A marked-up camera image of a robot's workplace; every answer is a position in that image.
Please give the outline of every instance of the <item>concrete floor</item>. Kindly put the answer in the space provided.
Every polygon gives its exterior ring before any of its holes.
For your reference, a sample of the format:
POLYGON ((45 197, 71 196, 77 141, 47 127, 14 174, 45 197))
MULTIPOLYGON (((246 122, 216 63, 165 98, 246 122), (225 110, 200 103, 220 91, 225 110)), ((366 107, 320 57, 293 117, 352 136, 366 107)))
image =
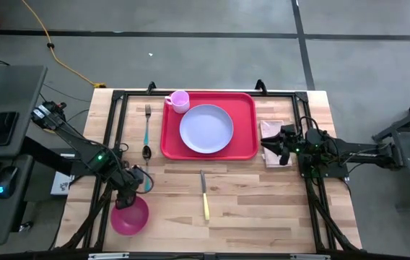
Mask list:
MULTIPOLYGON (((410 35, 410 0, 298 0, 305 33, 410 35)), ((290 0, 30 0, 50 29, 133 32, 296 33, 290 0)), ((39 29, 20 0, 0 0, 3 28, 39 29)), ((70 66, 111 87, 253 88, 306 90, 296 39, 53 37, 70 66)), ((45 64, 46 82, 89 100, 92 87, 56 64, 44 37, 0 36, 0 59, 45 64)), ((410 41, 308 40, 315 88, 326 90, 338 137, 371 143, 371 136, 410 106, 410 41)), ((89 103, 44 87, 45 98, 69 104, 71 116, 89 103)), ((72 124, 83 130, 86 116, 72 124)), ((31 127, 29 135, 51 148, 54 136, 31 127)), ((410 191, 402 172, 363 165, 352 174, 352 200, 364 249, 410 256, 410 212, 394 205, 410 191)), ((46 250, 63 201, 36 204, 36 226, 12 236, 0 253, 46 250)))

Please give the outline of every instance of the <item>pink cup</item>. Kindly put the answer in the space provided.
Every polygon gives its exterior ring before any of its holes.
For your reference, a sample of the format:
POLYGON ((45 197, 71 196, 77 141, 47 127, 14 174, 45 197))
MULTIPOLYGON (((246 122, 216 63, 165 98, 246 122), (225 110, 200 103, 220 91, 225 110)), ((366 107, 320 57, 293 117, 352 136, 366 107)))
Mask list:
POLYGON ((185 113, 189 110, 189 94, 184 90, 176 90, 171 96, 165 97, 165 102, 173 106, 176 113, 185 113))

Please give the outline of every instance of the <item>wooden table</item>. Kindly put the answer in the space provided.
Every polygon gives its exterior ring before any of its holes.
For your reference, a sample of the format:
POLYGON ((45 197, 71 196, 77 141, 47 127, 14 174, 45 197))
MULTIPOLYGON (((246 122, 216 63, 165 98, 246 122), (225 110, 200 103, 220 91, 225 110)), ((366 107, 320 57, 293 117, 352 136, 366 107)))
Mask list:
MULTIPOLYGON (((84 135, 101 142, 104 136, 112 89, 95 90, 84 135)), ((324 91, 308 92, 312 117, 321 129, 335 136, 333 120, 324 91)), ((260 120, 293 123, 289 98, 255 97, 260 120)), ((108 223, 104 251, 167 252, 315 252, 305 183, 295 166, 266 168, 258 154, 247 161, 173 161, 160 152, 163 97, 130 97, 122 142, 129 145, 123 159, 131 165, 144 165, 144 105, 149 103, 149 146, 152 159, 149 171, 155 179, 154 190, 142 197, 150 210, 149 222, 140 234, 117 234, 108 223), (199 170, 206 173, 210 221, 204 220, 199 170)), ((114 142, 114 120, 111 144, 114 142)), ((261 137, 258 126, 258 138, 261 137)), ((94 177, 83 177, 70 189, 56 246, 63 245, 82 224, 90 208, 94 177)), ((326 179, 332 218, 348 239, 360 248, 359 233, 346 186, 339 180, 326 179)), ((99 218, 95 222, 96 238, 99 218)), ((325 225, 320 221, 324 244, 325 225)))

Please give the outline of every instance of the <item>purple plate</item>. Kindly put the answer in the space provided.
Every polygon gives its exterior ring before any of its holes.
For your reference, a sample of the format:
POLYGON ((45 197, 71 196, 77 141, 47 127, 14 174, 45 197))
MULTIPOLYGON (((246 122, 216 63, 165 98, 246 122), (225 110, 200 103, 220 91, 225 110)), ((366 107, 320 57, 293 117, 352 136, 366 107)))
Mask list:
POLYGON ((225 148, 234 134, 229 114, 215 105, 197 105, 181 119, 179 132, 183 142, 203 154, 225 148))

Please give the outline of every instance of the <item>smartphone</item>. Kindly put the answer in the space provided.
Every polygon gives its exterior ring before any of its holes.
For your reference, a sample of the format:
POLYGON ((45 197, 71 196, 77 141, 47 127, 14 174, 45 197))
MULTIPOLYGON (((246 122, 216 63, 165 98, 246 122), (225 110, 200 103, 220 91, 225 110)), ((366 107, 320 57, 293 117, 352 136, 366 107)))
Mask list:
POLYGON ((0 146, 7 146, 11 142, 18 117, 18 112, 0 113, 0 146))

